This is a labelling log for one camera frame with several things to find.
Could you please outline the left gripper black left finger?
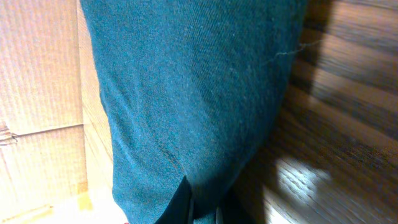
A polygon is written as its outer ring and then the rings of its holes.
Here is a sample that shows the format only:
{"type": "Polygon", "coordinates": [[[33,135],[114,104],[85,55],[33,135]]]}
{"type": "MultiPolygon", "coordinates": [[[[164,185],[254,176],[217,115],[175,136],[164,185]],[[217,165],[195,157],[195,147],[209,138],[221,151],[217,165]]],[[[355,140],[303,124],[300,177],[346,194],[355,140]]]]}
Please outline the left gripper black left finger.
{"type": "Polygon", "coordinates": [[[167,208],[155,224],[193,224],[194,199],[191,186],[184,177],[167,208]]]}

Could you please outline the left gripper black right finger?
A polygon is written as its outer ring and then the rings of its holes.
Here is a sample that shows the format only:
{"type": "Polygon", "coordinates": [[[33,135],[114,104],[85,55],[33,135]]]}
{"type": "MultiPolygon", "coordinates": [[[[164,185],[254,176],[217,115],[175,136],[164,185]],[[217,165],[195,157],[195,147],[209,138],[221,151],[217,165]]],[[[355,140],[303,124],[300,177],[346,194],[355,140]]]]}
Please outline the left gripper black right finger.
{"type": "Polygon", "coordinates": [[[233,189],[228,191],[217,208],[217,224],[255,224],[233,189]]]}

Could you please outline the dark navy cloth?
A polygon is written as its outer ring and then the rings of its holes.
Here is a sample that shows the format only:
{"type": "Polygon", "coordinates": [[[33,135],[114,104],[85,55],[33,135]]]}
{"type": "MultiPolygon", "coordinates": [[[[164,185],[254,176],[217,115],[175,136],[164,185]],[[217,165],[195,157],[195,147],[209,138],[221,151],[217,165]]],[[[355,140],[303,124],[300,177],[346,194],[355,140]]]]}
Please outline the dark navy cloth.
{"type": "Polygon", "coordinates": [[[186,181],[194,223],[216,210],[269,135],[303,0],[81,2],[113,150],[112,195],[130,223],[168,223],[186,181]]]}

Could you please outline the cardboard box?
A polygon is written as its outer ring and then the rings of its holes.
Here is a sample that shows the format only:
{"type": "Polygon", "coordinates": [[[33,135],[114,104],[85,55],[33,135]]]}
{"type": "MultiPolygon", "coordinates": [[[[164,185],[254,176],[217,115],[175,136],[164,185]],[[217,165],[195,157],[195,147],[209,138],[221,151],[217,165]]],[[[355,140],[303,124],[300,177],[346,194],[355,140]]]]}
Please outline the cardboard box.
{"type": "Polygon", "coordinates": [[[78,0],[1,0],[1,222],[123,223],[78,0]]]}

